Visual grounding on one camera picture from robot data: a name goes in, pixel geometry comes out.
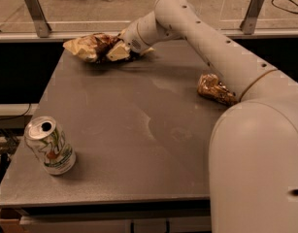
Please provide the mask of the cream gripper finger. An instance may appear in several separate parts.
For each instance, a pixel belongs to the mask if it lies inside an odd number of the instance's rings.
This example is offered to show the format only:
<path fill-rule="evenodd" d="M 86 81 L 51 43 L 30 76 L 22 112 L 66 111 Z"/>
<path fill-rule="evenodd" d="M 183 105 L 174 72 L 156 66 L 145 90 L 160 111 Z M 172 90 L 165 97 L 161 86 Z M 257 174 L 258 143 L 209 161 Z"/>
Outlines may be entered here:
<path fill-rule="evenodd" d="M 118 61 L 130 57 L 130 48 L 120 40 L 106 54 L 110 61 Z"/>

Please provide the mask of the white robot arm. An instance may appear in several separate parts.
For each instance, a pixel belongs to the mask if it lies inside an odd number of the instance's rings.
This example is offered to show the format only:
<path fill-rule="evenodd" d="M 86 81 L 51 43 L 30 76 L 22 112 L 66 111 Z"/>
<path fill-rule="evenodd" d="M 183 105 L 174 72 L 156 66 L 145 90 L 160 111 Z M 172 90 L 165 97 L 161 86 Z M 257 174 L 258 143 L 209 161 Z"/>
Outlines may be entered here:
<path fill-rule="evenodd" d="M 134 52 L 182 37 L 234 92 L 209 149 L 213 233 L 298 233 L 298 83 L 203 22 L 156 0 L 120 34 Z"/>

